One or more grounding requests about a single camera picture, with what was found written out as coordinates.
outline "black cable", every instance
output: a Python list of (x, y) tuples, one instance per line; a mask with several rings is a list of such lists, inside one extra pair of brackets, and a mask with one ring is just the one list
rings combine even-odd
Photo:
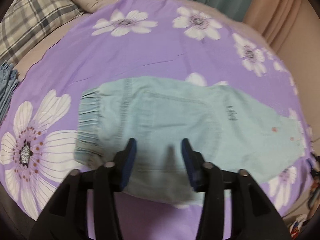
[(293, 212), (297, 211), (299, 208), (301, 208), (305, 203), (307, 203), (309, 200), (309, 198), (307, 198), (305, 201), (303, 201), (302, 204), (300, 204), (297, 208), (295, 208), (294, 210), (292, 210), (290, 213), (286, 214), (285, 216), (281, 217), (281, 218), (285, 218), (289, 215), (291, 215)]

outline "beige wall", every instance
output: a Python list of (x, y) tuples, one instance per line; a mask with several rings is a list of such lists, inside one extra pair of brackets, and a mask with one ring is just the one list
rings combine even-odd
[[(320, 137), (320, 19), (308, 0), (302, 0), (297, 18), (278, 51), (299, 90), (303, 113)], [(320, 140), (314, 144), (320, 154)]]

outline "blue denim clothing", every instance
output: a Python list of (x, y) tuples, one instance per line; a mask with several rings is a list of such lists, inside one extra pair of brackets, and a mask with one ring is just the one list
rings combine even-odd
[(12, 70), (13, 64), (3, 62), (0, 66), (0, 124), (2, 123), (11, 101), (13, 91), (19, 84), (17, 70)]
[(140, 77), (105, 83), (82, 95), (77, 161), (97, 168), (130, 137), (137, 140), (137, 156), (125, 192), (172, 204), (203, 200), (188, 182), (183, 138), (206, 161), (228, 171), (247, 169), (259, 183), (303, 152), (296, 120), (229, 86)]

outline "bed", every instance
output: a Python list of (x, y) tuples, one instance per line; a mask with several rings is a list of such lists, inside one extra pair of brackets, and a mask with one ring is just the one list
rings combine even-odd
[[(311, 145), (297, 88), (281, 60), (254, 30), (213, 8), (186, 0), (73, 1), (94, 14), (84, 14), (56, 29), (17, 63), (19, 79), (23, 82), (13, 95), (0, 128), (2, 148), (11, 152), (2, 152), (1, 209), (7, 221), (13, 222), (12, 230), (19, 239), (28, 238), (34, 220), (64, 176), (73, 168), (86, 170), (72, 159), (82, 92), (121, 78), (150, 75), (185, 80), (198, 86), (229, 85), (274, 108), (278, 114), (296, 119), (305, 138), (301, 157), (261, 187), (281, 215), (308, 189), (311, 177), (306, 159), (310, 158)], [(184, 28), (172, 28), (175, 18), (193, 9), (218, 22), (214, 34), (185, 35)], [(115, 10), (123, 11), (122, 18), (128, 17), (129, 12), (144, 12), (141, 21), (147, 15), (147, 20), (157, 24), (148, 23), (144, 30), (118, 31), (112, 35), (114, 29), (108, 29), (101, 19), (111, 20)], [(165, 30), (170, 28), (170, 35), (157, 32), (156, 27), (161, 23), (166, 24)], [(180, 31), (176, 39), (172, 38), (173, 31)], [(261, 51), (264, 55), (261, 64), (242, 63), (244, 59), (235, 47), (233, 33)], [(139, 35), (139, 44), (121, 42), (126, 37), (135, 40), (135, 35)], [(158, 42), (143, 38), (147, 35), (153, 35)], [(108, 42), (106, 37), (110, 36), (117, 40)], [(204, 49), (197, 50), (197, 57), (194, 56), (196, 42), (201, 42)], [(32, 138), (30, 147), (38, 156), (30, 162), (31, 169), (27, 171), (15, 168), (19, 160), (13, 154), (22, 148), (24, 138)], [(193, 239), (202, 210), (200, 205), (172, 206), (127, 194), (116, 195), (116, 205), (124, 239)], [(230, 208), (226, 200), (225, 239), (230, 236)], [(88, 235), (94, 239), (91, 192), (88, 192), (87, 213)]]

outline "peach curtain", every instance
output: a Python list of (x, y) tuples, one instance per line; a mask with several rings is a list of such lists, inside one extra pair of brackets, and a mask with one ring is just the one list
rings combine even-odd
[(302, 0), (252, 0), (243, 22), (257, 30), (277, 52), (288, 36)]

